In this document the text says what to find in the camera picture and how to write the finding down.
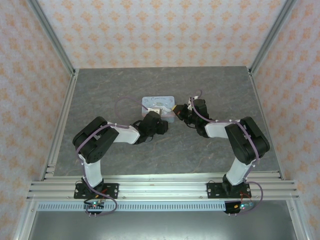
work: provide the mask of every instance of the black mounting plate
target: black mounting plate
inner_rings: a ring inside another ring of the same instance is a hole
[[[113,199],[118,198],[119,192],[119,183],[104,183],[102,189],[107,189],[105,191],[105,195],[112,197]],[[96,195],[94,192],[92,193],[85,184],[79,182],[75,185],[74,190],[74,199],[95,199]],[[97,199],[102,199],[103,196],[99,195]]]
[[[208,182],[206,184],[206,193],[208,195],[208,199],[241,199],[240,192],[251,197],[251,191],[247,191],[247,189],[250,190],[250,186],[248,183],[245,183],[241,186],[241,188],[238,188],[236,192],[234,191],[231,192],[230,195],[227,195],[222,187],[222,182]]]

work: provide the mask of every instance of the gray stone tabletop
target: gray stone tabletop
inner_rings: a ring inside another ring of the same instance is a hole
[[[232,67],[151,67],[80,69],[55,168],[55,176],[80,176],[75,159],[74,136],[95,117],[118,124],[142,120],[141,106],[124,99],[130,96],[174,96],[175,104],[188,103],[197,89],[203,90],[209,116],[228,120],[252,117],[267,136],[247,68]],[[180,174],[226,172],[235,156],[227,139],[204,138],[195,129],[175,119],[165,135],[155,135],[148,143],[113,144],[101,160],[103,175]],[[255,171],[276,171],[273,149],[261,159]]]

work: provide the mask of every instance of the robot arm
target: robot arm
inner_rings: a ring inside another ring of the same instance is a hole
[[[209,118],[205,100],[195,97],[193,104],[201,116],[212,120]],[[202,137],[229,139],[235,158],[230,170],[223,176],[221,187],[227,197],[238,196],[245,187],[245,178],[256,160],[254,149],[237,124],[231,122],[208,122],[199,117],[190,106],[190,101],[189,105],[176,105],[173,108],[173,112],[187,125],[193,124],[198,134]],[[270,144],[255,121],[251,117],[245,117],[237,120],[237,122],[250,135],[259,158],[263,157],[270,150]]]
[[[110,126],[93,136],[79,151],[87,183],[98,192],[102,190],[104,184],[101,174],[101,158],[112,143],[141,144],[154,134],[163,135],[168,130],[168,122],[161,120],[161,116],[154,111],[150,111],[143,120],[136,121],[128,128],[119,127],[98,116],[74,137],[72,143],[75,149],[78,149],[92,133],[105,125]]]

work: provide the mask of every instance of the orange floral wallpaper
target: orange floral wallpaper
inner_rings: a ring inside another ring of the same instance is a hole
[[[0,1],[0,239],[38,180],[70,79],[26,0]]]
[[[250,66],[285,0],[40,0],[75,68]]]
[[[255,76],[288,179],[320,236],[320,1],[298,0]]]

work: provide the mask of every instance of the wall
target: wall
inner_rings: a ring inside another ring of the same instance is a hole
[[[69,74],[26,0],[0,2],[0,239],[11,239],[41,169]]]
[[[40,0],[75,68],[250,66],[285,0]]]
[[[320,235],[320,1],[298,0],[255,76],[288,179]]]

